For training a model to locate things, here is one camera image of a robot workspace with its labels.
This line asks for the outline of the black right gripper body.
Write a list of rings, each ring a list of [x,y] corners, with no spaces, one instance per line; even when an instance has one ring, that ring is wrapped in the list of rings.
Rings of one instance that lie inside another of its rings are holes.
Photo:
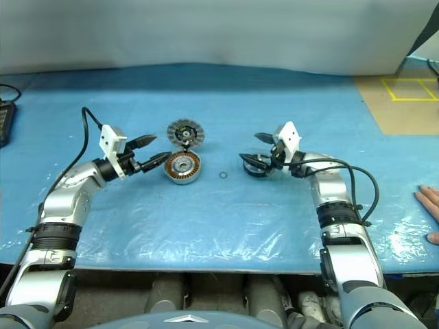
[[[289,169],[291,160],[287,160],[287,151],[283,141],[278,141],[270,150],[271,165],[274,169]]]

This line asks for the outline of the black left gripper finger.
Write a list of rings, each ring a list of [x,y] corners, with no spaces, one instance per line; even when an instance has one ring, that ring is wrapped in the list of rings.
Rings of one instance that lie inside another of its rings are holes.
[[[152,156],[148,161],[141,163],[140,170],[144,173],[151,171],[152,169],[155,169],[159,167],[161,164],[163,164],[164,162],[166,162],[170,156],[171,156],[170,151],[156,154]]]
[[[131,149],[141,149],[156,139],[156,135],[146,134],[131,140]]]

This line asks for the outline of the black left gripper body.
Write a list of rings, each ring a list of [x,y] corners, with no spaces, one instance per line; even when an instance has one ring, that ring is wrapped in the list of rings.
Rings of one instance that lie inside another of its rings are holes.
[[[125,175],[133,175],[140,171],[140,164],[134,159],[134,150],[140,148],[138,140],[126,143],[124,150],[117,154],[117,162]]]

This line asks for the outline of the person's bare hand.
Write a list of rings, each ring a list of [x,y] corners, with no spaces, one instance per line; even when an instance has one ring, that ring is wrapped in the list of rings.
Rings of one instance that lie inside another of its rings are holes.
[[[438,189],[432,186],[420,185],[418,190],[414,193],[414,196],[423,208],[435,219],[436,223],[438,223]]]

